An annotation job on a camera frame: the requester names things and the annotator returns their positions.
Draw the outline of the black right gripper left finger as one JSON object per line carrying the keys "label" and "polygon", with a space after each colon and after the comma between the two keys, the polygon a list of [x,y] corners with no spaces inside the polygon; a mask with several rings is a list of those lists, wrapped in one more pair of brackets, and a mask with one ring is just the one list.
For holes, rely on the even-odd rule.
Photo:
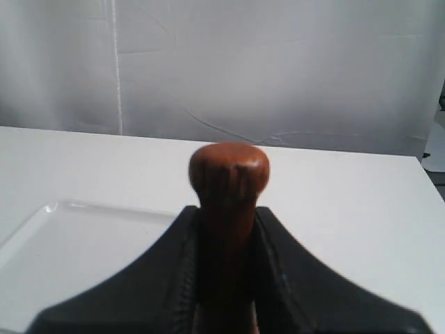
{"label": "black right gripper left finger", "polygon": [[104,282],[41,311],[27,333],[192,333],[199,209],[182,209],[161,237]]}

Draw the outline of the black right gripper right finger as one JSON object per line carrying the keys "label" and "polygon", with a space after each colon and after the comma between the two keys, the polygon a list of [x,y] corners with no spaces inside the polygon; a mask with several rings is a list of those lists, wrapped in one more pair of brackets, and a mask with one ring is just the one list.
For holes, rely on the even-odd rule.
{"label": "black right gripper right finger", "polygon": [[260,333],[431,333],[421,315],[333,271],[267,207],[255,214],[252,288]]}

